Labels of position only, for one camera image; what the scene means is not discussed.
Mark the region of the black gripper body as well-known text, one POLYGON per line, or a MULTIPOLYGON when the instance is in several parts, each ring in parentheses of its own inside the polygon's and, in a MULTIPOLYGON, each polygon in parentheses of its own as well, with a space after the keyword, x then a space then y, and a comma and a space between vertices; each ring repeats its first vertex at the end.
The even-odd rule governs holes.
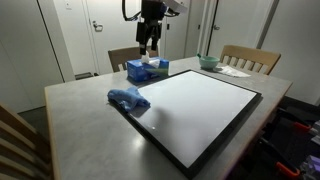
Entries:
POLYGON ((144 9, 141 16, 144 21, 137 25, 136 41, 146 44, 152 39, 152 42, 156 43, 161 38, 163 14, 159 10, 144 9))

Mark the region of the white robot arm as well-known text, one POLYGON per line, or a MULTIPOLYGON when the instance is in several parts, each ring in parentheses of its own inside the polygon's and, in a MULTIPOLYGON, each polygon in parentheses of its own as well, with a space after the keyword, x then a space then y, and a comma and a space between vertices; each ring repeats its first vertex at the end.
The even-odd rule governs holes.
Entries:
POLYGON ((157 43, 161 38, 162 23, 164 17, 175 17, 186 13, 187 7, 177 0, 142 0, 142 22, 137 24, 136 41, 139 43, 140 54, 145 55, 148 41, 151 41, 151 49, 157 49, 157 43))

